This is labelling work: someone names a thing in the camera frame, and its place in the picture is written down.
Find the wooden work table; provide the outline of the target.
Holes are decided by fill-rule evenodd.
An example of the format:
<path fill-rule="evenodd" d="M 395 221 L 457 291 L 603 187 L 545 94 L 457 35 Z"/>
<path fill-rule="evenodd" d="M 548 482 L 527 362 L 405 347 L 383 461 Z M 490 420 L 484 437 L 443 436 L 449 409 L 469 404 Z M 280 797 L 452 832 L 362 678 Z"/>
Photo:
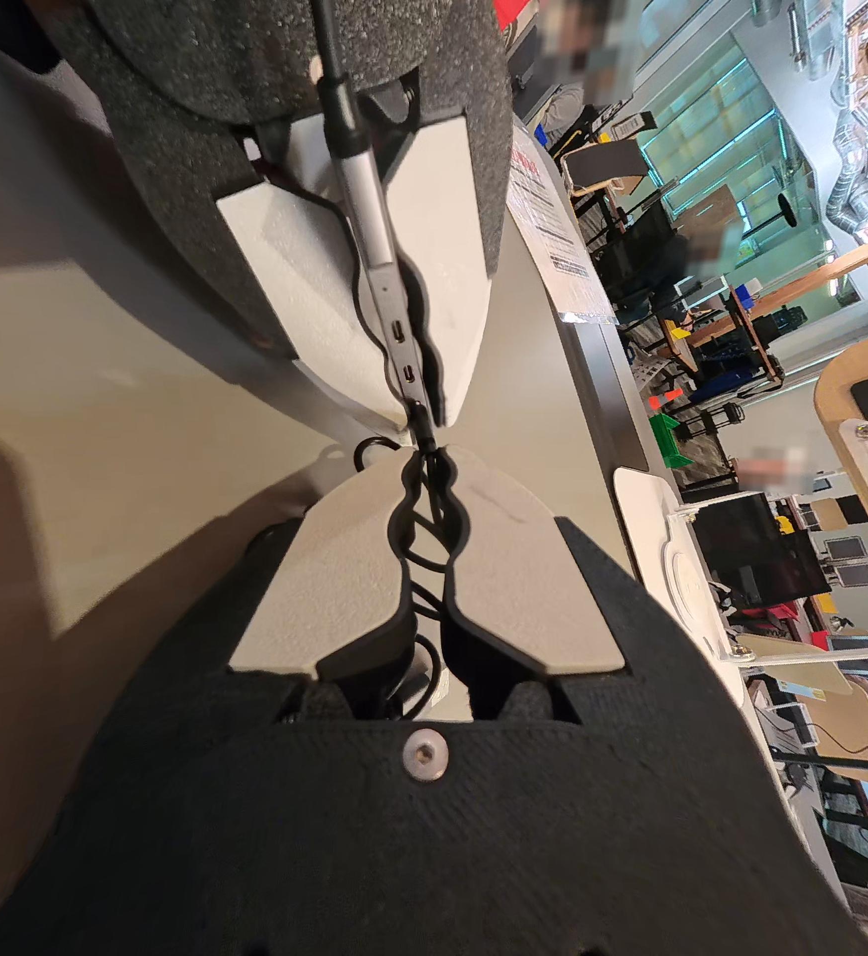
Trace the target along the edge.
<path fill-rule="evenodd" d="M 681 343 L 695 349 L 734 330 L 740 330 L 745 334 L 754 354 L 759 358 L 764 375 L 771 381 L 779 381 L 781 375 L 769 358 L 767 348 L 762 344 L 754 328 L 754 321 L 781 310 L 787 304 L 820 289 L 833 280 L 844 278 L 856 269 L 867 266 L 868 242 L 864 242 L 845 254 L 835 257 L 831 263 L 812 269 L 802 277 L 772 292 L 760 295 L 755 299 L 751 309 L 746 309 L 738 299 L 736 290 L 730 289 L 724 317 L 693 331 Z"/>

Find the dark grey panel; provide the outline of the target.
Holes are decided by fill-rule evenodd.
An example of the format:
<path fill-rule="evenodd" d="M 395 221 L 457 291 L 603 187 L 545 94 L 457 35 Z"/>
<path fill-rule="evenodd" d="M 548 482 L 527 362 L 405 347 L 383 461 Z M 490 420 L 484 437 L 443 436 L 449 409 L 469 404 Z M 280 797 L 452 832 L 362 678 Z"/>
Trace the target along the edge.
<path fill-rule="evenodd" d="M 597 460 L 606 478 L 619 468 L 649 473 L 655 448 L 618 330 L 557 322 L 560 341 Z"/>

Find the laminated paper sheet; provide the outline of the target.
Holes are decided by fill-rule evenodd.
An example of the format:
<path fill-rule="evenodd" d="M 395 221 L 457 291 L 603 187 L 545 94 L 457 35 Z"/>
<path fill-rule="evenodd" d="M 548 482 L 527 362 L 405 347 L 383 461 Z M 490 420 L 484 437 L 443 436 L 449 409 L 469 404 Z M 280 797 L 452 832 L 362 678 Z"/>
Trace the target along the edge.
<path fill-rule="evenodd" d="M 567 324 L 614 327 L 617 317 L 547 153 L 514 119 L 506 205 L 547 298 Z"/>

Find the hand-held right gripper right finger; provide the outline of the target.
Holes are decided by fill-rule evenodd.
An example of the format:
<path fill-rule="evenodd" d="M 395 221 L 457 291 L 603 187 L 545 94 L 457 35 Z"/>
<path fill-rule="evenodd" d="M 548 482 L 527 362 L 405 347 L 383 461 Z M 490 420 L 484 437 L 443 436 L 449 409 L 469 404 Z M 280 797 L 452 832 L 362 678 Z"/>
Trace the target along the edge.
<path fill-rule="evenodd" d="M 541 677 L 619 671 L 625 661 L 552 511 L 460 446 L 440 450 L 449 618 Z"/>

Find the grey usb hub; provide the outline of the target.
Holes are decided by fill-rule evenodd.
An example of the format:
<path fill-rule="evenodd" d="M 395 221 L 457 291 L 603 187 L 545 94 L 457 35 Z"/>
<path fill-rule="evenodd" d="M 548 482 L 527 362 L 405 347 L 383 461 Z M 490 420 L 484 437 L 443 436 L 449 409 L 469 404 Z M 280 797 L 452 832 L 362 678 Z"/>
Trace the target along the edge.
<path fill-rule="evenodd" d="M 409 415 L 423 416 L 429 411 L 429 401 L 422 360 L 373 153 L 366 149 L 346 158 L 332 157 L 332 164 L 344 194 L 395 382 Z"/>

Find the black monitor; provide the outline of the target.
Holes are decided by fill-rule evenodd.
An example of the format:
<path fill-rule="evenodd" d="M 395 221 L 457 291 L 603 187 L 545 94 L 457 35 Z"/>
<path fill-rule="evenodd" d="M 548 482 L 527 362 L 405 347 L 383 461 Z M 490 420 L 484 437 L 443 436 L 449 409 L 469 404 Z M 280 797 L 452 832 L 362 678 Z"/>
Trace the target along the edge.
<path fill-rule="evenodd" d="M 766 609 L 831 590 L 810 532 L 781 532 L 761 492 L 704 503 L 693 532 L 706 565 L 739 609 Z"/>

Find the green plastic bin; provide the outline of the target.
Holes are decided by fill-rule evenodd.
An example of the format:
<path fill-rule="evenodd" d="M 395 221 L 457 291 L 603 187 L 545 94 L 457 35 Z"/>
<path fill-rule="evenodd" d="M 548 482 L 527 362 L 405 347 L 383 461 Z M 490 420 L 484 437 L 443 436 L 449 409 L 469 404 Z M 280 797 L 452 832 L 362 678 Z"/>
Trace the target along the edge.
<path fill-rule="evenodd" d="M 684 469 L 696 463 L 696 460 L 684 454 L 680 447 L 683 443 L 694 442 L 699 437 L 699 434 L 691 430 L 691 424 L 679 422 L 661 412 L 650 415 L 648 422 L 659 454 L 668 469 Z"/>

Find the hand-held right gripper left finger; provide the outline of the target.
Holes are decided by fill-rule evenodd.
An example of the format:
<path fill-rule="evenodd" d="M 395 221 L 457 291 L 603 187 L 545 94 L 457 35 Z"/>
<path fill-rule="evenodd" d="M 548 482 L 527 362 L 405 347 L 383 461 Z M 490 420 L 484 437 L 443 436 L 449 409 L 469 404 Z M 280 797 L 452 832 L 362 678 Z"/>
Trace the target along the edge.
<path fill-rule="evenodd" d="M 229 660 L 343 682 L 414 653 L 416 614 L 403 543 L 421 459 L 400 448 L 340 484 L 303 518 Z"/>

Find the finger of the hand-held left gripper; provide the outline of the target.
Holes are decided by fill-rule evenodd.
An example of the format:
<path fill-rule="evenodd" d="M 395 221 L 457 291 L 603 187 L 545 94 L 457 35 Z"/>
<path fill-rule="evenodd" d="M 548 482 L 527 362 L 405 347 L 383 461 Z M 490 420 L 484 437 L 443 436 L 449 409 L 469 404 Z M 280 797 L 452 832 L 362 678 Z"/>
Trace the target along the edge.
<path fill-rule="evenodd" d="M 421 127 L 385 185 L 422 380 L 440 427 L 460 415 L 491 292 L 469 140 L 465 116 Z"/>
<path fill-rule="evenodd" d="M 289 132 L 287 185 L 269 179 L 215 205 L 295 353 L 293 364 L 360 424 L 402 437 L 407 415 L 389 380 L 379 321 L 322 116 Z"/>

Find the white rounded board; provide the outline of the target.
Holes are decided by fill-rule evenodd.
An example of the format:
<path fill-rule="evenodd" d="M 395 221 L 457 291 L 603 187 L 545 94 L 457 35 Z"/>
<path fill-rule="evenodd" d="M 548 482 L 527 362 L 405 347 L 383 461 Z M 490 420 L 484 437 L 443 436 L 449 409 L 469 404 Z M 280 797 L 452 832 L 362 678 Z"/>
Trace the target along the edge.
<path fill-rule="evenodd" d="M 613 484 L 644 587 L 703 654 L 740 709 L 744 680 L 691 531 L 692 517 L 663 478 L 619 468 Z"/>

